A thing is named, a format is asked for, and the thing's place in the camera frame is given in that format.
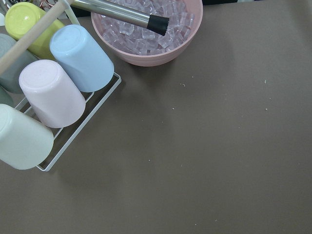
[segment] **bowl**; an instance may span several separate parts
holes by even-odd
[[[178,57],[188,47],[188,45],[191,43],[196,32],[199,29],[203,17],[202,0],[184,0],[184,3],[186,5],[187,12],[193,13],[195,15],[194,23],[191,28],[191,33],[188,36],[187,40],[181,45],[179,45],[177,48],[158,55],[146,55],[146,56],[134,55],[116,49],[115,47],[110,45],[102,36],[102,34],[104,33],[104,29],[101,24],[102,16],[100,14],[92,12],[91,19],[97,35],[117,57],[130,64],[137,66],[142,67],[158,66],[165,64]]]

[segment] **bowl of ice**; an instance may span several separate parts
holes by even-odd
[[[179,56],[191,43],[203,17],[202,0],[111,0],[133,9],[169,18],[165,36],[129,23],[91,13],[102,41],[122,60],[143,67],[158,66]]]

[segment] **cup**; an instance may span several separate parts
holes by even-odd
[[[30,169],[50,154],[51,129],[5,104],[0,104],[0,159],[20,170]]]
[[[16,40],[22,38],[46,12],[30,2],[14,4],[5,15],[5,29]],[[64,24],[56,19],[29,47],[28,50],[41,59],[52,59],[49,49],[52,35]]]
[[[71,125],[84,112],[84,97],[55,61],[29,64],[19,76],[19,85],[39,120],[48,127]]]
[[[16,41],[6,35],[0,34],[0,58],[8,52]],[[0,85],[7,91],[14,94],[21,94],[19,76],[21,71],[29,64],[38,60],[29,51],[25,51],[2,75],[0,75]]]
[[[80,25],[59,29],[51,38],[50,51],[82,92],[97,91],[113,77],[112,61]]]
[[[8,93],[0,86],[0,104],[13,106],[13,99]]]

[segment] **wooden handle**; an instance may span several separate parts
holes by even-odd
[[[74,0],[65,0],[72,4]],[[67,8],[63,1],[58,1],[14,46],[0,58],[0,75],[8,69],[21,54],[43,33]]]

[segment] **black rubber tip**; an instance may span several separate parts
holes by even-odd
[[[169,24],[169,18],[150,15],[150,19],[148,20],[147,29],[165,35]]]

